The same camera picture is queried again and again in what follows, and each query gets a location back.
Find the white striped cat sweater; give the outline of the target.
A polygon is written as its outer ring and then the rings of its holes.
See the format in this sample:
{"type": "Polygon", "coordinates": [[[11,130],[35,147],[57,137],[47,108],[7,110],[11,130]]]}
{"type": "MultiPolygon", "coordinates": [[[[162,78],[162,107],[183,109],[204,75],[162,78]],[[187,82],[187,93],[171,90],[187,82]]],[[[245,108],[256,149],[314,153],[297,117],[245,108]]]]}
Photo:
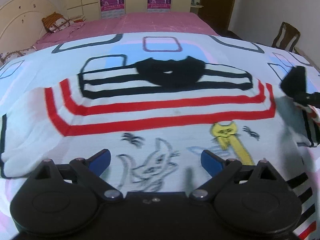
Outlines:
{"type": "Polygon", "coordinates": [[[209,150],[244,165],[270,161],[302,202],[296,232],[319,239],[319,188],[311,148],[319,118],[279,86],[243,69],[146,59],[82,72],[24,92],[1,116],[1,177],[30,174],[102,149],[107,182],[121,192],[191,192],[208,178],[209,150]]]}

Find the brown wooden chair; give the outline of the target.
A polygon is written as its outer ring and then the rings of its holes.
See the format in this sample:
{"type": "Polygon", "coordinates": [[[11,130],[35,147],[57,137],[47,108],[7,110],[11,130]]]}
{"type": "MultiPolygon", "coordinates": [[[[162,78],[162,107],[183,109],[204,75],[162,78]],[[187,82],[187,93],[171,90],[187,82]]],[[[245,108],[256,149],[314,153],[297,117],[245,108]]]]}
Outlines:
{"type": "Polygon", "coordinates": [[[282,22],[272,47],[293,52],[300,36],[301,33],[297,28],[287,22],[282,22]]]}

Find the dark brown wooden door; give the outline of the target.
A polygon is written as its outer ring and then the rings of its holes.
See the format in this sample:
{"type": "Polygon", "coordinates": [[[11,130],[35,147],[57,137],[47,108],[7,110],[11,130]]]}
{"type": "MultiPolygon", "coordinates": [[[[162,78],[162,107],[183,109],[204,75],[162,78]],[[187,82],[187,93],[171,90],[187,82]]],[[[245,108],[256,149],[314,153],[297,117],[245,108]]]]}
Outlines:
{"type": "Polygon", "coordinates": [[[219,35],[229,27],[235,0],[200,0],[198,16],[219,35]]]}

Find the patterned white bed quilt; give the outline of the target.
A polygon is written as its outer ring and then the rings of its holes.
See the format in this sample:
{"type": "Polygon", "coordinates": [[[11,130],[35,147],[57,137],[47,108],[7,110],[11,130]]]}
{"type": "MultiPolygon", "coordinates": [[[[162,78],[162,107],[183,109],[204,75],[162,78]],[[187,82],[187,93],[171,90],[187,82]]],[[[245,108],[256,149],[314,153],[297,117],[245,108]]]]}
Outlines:
{"type": "MultiPolygon", "coordinates": [[[[1,116],[24,92],[85,68],[188,57],[243,69],[279,87],[293,67],[303,66],[307,92],[319,92],[319,73],[291,52],[214,35],[124,33],[57,44],[6,63],[1,116]]],[[[319,143],[311,152],[319,188],[319,143]]],[[[70,162],[45,159],[25,177],[1,177],[1,239],[302,239],[300,197],[268,160],[242,164],[208,201],[191,200],[192,191],[120,191],[123,200],[104,201],[77,182],[70,162]]]]}

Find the pink bed sheet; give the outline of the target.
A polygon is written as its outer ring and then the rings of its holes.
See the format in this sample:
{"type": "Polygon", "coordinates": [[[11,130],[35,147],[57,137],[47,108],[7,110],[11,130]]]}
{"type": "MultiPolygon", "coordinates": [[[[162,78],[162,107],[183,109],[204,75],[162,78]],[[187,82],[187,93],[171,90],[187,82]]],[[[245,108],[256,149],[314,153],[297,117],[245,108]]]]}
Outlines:
{"type": "Polygon", "coordinates": [[[46,33],[35,42],[34,48],[41,50],[89,37],[140,32],[218,35],[199,16],[191,12],[134,12],[119,18],[78,22],[56,33],[46,33]]]}

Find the floral pillow at bed edge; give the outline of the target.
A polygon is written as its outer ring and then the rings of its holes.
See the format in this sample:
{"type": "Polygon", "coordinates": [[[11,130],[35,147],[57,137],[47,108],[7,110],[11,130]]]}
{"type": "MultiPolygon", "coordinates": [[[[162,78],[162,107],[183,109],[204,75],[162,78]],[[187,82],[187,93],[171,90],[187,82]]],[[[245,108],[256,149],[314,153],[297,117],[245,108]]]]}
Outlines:
{"type": "Polygon", "coordinates": [[[26,49],[0,53],[1,65],[4,65],[4,64],[8,63],[9,61],[16,59],[18,57],[23,57],[25,55],[34,53],[35,51],[36,51],[35,47],[29,47],[26,49]]]}

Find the orange patterned pillow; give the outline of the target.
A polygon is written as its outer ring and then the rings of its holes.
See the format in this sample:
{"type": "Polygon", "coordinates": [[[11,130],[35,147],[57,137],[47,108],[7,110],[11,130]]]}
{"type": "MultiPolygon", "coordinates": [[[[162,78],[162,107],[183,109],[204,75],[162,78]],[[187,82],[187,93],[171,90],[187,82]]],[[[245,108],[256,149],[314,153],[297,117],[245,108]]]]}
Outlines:
{"type": "Polygon", "coordinates": [[[48,33],[57,33],[58,31],[66,29],[75,23],[85,22],[85,20],[86,18],[84,15],[68,19],[57,12],[53,12],[49,16],[42,18],[42,23],[48,33]]]}

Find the cream wooden headboard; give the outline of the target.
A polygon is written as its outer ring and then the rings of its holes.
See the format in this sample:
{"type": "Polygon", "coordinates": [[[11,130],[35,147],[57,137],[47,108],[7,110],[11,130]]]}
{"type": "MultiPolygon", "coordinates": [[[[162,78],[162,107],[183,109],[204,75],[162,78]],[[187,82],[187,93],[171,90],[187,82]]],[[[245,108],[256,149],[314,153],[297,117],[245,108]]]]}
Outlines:
{"type": "Polygon", "coordinates": [[[44,17],[64,13],[65,0],[10,0],[1,6],[1,52],[31,47],[47,31],[44,17]]]}

